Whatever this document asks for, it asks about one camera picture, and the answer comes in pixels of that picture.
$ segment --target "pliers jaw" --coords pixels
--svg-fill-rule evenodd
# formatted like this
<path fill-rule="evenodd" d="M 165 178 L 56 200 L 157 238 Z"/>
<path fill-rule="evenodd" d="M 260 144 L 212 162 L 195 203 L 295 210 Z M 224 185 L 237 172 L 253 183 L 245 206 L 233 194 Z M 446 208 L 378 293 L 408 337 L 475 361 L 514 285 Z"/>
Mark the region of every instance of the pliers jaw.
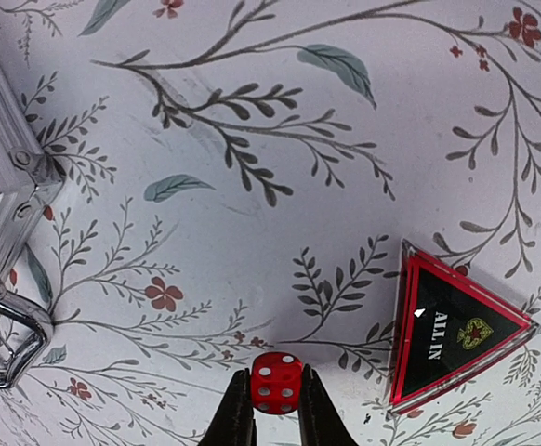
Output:
<path fill-rule="evenodd" d="M 302 446 L 358 446 L 345 428 L 320 376 L 304 366 L 299 406 Z M 248 369 L 236 372 L 199 446 L 256 446 Z"/>
<path fill-rule="evenodd" d="M 250 393 L 250 371 L 240 370 L 225 391 L 199 446 L 256 446 L 256 420 Z"/>

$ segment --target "silver frame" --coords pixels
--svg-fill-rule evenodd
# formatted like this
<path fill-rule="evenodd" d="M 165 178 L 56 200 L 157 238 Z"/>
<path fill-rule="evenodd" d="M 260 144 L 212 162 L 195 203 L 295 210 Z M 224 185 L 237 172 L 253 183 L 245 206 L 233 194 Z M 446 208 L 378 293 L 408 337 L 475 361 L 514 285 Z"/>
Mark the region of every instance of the silver frame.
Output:
<path fill-rule="evenodd" d="M 47 346 L 53 327 L 32 300 L 6 290 L 4 283 L 45 207 L 62 185 L 53 159 L 37 143 L 0 69 L 0 317 L 31 329 L 17 348 L 8 348 L 0 388 L 13 387 Z"/>

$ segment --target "triangular poker chip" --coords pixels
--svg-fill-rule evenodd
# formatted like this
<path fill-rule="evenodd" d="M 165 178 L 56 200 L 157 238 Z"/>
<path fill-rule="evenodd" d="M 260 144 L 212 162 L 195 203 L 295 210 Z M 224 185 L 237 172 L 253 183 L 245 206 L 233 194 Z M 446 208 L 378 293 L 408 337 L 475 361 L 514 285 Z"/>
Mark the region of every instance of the triangular poker chip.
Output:
<path fill-rule="evenodd" d="M 462 385 L 539 328 L 528 314 L 403 241 L 390 412 L 408 413 Z"/>

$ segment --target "small red flower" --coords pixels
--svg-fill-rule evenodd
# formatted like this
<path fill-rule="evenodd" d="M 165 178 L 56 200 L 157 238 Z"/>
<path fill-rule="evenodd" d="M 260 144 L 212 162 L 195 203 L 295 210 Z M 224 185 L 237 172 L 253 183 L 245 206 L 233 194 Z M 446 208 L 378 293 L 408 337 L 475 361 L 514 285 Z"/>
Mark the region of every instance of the small red flower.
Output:
<path fill-rule="evenodd" d="M 250 341 L 250 345 L 254 347 L 263 347 L 265 345 L 265 342 L 262 339 L 260 339 L 258 336 L 255 336 Z"/>
<path fill-rule="evenodd" d="M 83 401 L 93 398 L 91 392 L 88 391 L 88 387 L 85 383 L 77 382 L 74 378 L 70 378 L 71 386 L 68 386 L 68 391 L 75 397 L 80 398 Z"/>
<path fill-rule="evenodd" d="M 417 418 L 419 415 L 421 415 L 423 411 L 420 411 L 419 409 L 415 409 L 414 411 L 411 411 L 407 414 L 407 418 Z"/>
<path fill-rule="evenodd" d="M 455 427 L 455 430 L 453 430 L 453 437 L 456 439 L 463 439 L 464 437 L 471 435 L 475 430 L 475 427 L 477 427 L 475 423 L 463 421 L 460 425 Z"/>
<path fill-rule="evenodd" d="M 237 343 L 238 344 L 242 344 L 242 342 L 244 342 L 244 339 L 245 339 L 245 334 L 243 334 L 242 332 L 235 332 L 235 334 L 233 335 L 233 337 L 235 339 L 237 339 Z"/>
<path fill-rule="evenodd" d="M 479 54 L 480 58 L 484 58 L 487 54 L 487 49 L 485 49 L 483 45 L 479 45 L 478 47 L 476 47 L 475 51 L 477 51 L 477 54 Z"/>
<path fill-rule="evenodd" d="M 512 13 L 515 21 L 508 24 L 510 36 L 517 40 L 522 36 L 524 44 L 533 48 L 535 41 L 541 40 L 541 31 L 537 28 L 539 20 L 533 14 L 525 14 L 523 17 L 519 7 L 515 7 Z"/>
<path fill-rule="evenodd" d="M 167 13 L 168 19 L 174 19 L 178 16 L 178 12 L 175 10 L 184 4 L 184 0 L 161 0 L 162 8 L 159 8 L 152 13 L 157 17 L 162 17 Z"/>
<path fill-rule="evenodd" d="M 468 275 L 468 265 L 459 265 L 455 268 L 455 271 L 459 273 L 461 276 L 467 276 Z"/>
<path fill-rule="evenodd" d="M 160 277 L 153 277 L 151 283 L 154 286 L 148 286 L 144 290 L 144 294 L 149 299 L 152 299 L 152 307 L 155 309 L 166 308 L 167 311 L 175 311 L 176 300 L 184 298 L 184 294 L 179 288 L 177 286 L 166 286 Z"/>
<path fill-rule="evenodd" d="M 17 284 L 17 280 L 19 279 L 19 274 L 17 274 L 17 271 L 15 271 L 15 269 L 11 269 L 10 270 L 10 283 L 12 283 L 13 285 L 16 285 Z"/>
<path fill-rule="evenodd" d="M 458 46 L 453 46 L 452 48 L 450 48 L 450 52 L 453 53 L 456 58 L 463 55 L 463 50 L 458 49 Z"/>
<path fill-rule="evenodd" d="M 54 210 L 51 206 L 46 206 L 44 208 L 44 217 L 49 221 L 54 221 Z"/>

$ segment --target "green leaf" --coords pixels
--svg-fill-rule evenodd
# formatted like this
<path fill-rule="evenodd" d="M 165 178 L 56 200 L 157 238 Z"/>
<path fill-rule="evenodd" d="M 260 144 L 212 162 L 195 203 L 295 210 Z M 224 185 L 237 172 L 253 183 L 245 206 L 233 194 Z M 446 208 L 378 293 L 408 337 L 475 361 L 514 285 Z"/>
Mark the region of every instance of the green leaf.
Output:
<path fill-rule="evenodd" d="M 44 356 L 44 364 L 58 364 L 66 359 L 66 345 L 62 347 L 53 347 L 49 352 Z"/>
<path fill-rule="evenodd" d="M 27 246 L 27 263 L 29 264 L 29 269 L 31 270 L 33 279 L 35 280 L 35 283 L 37 283 L 37 288 L 39 288 L 41 300 L 49 304 L 54 296 L 51 288 L 51 282 L 47 277 L 47 273 L 43 265 L 39 263 L 39 260 L 29 246 Z"/>
<path fill-rule="evenodd" d="M 510 444 L 512 441 L 514 441 L 515 439 L 517 439 L 521 435 L 522 434 L 515 435 L 514 437 L 508 437 L 507 439 L 502 439 L 498 443 L 493 444 L 492 446 L 507 446 L 508 444 Z"/>
<path fill-rule="evenodd" d="M 130 0 L 98 0 L 91 19 L 79 35 L 96 33 L 121 7 L 129 2 Z"/>
<path fill-rule="evenodd" d="M 376 108 L 367 68 L 349 51 L 330 45 L 309 45 L 297 52 L 297 60 L 333 72 L 346 86 L 364 96 Z"/>
<path fill-rule="evenodd" d="M 144 199 L 147 202 L 160 203 L 172 197 L 178 192 L 189 189 L 212 189 L 212 186 L 190 175 L 172 175 L 160 181 L 152 183 L 144 191 Z"/>

